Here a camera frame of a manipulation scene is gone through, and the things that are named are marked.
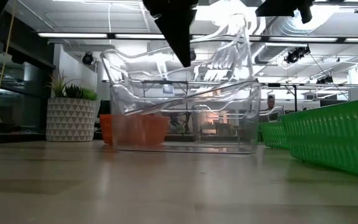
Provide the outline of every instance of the wooden table surface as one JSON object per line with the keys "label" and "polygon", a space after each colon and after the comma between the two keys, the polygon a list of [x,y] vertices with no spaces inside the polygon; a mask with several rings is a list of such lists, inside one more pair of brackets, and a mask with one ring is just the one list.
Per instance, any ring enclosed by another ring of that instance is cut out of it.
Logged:
{"label": "wooden table surface", "polygon": [[358,177],[263,147],[243,156],[0,144],[0,223],[358,223]]}

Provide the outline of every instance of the ceiling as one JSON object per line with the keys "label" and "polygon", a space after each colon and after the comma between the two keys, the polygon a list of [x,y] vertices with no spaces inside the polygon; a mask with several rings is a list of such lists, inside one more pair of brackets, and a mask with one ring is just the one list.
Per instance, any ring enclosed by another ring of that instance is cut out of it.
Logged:
{"label": "ceiling", "polygon": [[[142,1],[123,0],[120,4],[84,4],[81,2],[60,2],[53,0],[18,0],[16,17],[40,32],[125,32],[159,33],[154,19],[142,10]],[[14,0],[10,0],[6,10],[12,11]],[[249,6],[257,6],[260,0],[248,0]],[[195,21],[192,34],[210,34],[218,27],[211,21]],[[337,36],[358,35],[358,14],[353,9],[335,13],[311,35]],[[143,41],[132,40],[75,40],[66,41],[65,50],[71,52],[102,51],[114,45],[144,45]],[[300,63],[284,69],[282,58],[278,57],[269,66],[256,65],[255,70],[271,77],[271,81],[283,81],[292,77],[293,82],[308,80],[321,73],[321,69],[332,69],[334,81],[345,82],[347,69],[358,62],[358,45],[311,44],[313,58],[305,57]]]}

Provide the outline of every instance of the green crate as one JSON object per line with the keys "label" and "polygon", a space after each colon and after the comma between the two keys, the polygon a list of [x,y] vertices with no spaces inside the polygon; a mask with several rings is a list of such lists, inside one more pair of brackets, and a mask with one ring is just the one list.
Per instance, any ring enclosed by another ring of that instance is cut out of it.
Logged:
{"label": "green crate", "polygon": [[260,130],[265,142],[265,146],[289,149],[281,122],[270,122],[260,124]]}
{"label": "green crate", "polygon": [[294,158],[358,174],[358,101],[282,116]]}

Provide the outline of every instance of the plant pot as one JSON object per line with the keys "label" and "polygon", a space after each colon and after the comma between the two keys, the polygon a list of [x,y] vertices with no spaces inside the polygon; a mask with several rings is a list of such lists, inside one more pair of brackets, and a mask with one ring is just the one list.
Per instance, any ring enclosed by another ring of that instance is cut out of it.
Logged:
{"label": "plant pot", "polygon": [[48,100],[47,141],[93,140],[95,102],[75,98]]}

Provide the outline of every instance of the clear plastic bin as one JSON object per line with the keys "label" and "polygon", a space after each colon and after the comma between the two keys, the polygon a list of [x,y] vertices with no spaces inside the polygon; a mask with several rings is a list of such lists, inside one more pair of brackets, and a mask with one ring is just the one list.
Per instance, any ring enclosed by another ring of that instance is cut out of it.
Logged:
{"label": "clear plastic bin", "polygon": [[[252,76],[246,24],[244,15],[236,14],[217,32],[192,40],[192,48],[209,49],[211,54],[196,57],[188,68],[182,67],[170,47],[135,56],[116,49],[103,52],[101,58],[111,87],[111,113],[130,116],[117,122],[113,119],[114,135],[146,136],[154,132],[152,126],[143,126],[139,133],[134,125],[146,114],[169,118],[172,113],[188,113],[192,115],[195,142],[189,142],[188,148],[182,151],[255,152],[260,85]],[[209,116],[222,116],[221,124],[214,134],[205,135],[203,127],[208,124]],[[220,128],[223,126],[230,126],[232,131],[224,133],[224,128]],[[120,150],[178,151],[180,148],[117,139],[120,138],[113,138],[113,145]]]}
{"label": "clear plastic bin", "polygon": [[[200,101],[197,98],[170,101],[161,105],[144,108],[146,113],[154,112],[156,116],[170,117],[171,113],[191,114],[193,137],[195,142],[187,143],[187,151],[244,153],[256,152],[259,130],[260,85],[256,82],[244,82],[221,89],[229,93],[222,100]],[[138,133],[136,127],[128,122],[113,122],[114,133]],[[154,128],[144,129],[144,133],[155,132]],[[177,147],[168,145],[137,144],[135,141],[114,142],[114,147],[120,150],[141,151],[176,151]]]}
{"label": "clear plastic bin", "polygon": [[214,147],[233,147],[253,153],[258,144],[260,86],[246,83],[231,101],[210,101],[193,112],[195,141]]}
{"label": "clear plastic bin", "polygon": [[192,97],[224,98],[216,90],[253,80],[246,24],[244,15],[236,14],[215,33],[192,40],[191,48],[207,49],[210,54],[196,55],[187,68],[170,47],[134,56],[116,49],[103,52],[112,114],[139,113],[143,108]]}

